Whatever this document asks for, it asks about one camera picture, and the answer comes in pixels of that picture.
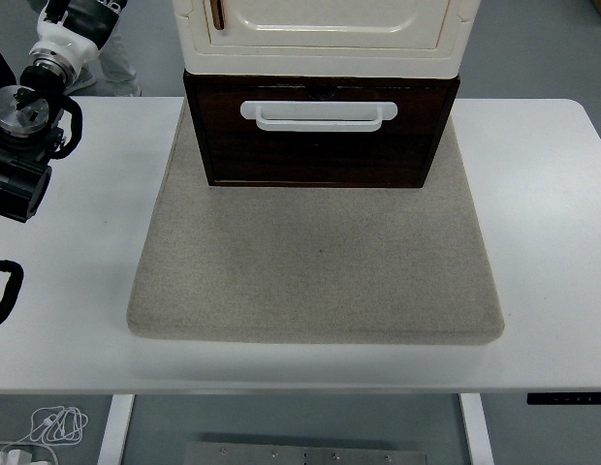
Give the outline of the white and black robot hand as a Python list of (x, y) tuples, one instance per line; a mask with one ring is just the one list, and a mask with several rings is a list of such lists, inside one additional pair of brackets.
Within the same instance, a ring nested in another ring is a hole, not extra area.
[(31, 64), (75, 70), (96, 58), (111, 37), (127, 1), (48, 1), (40, 14)]

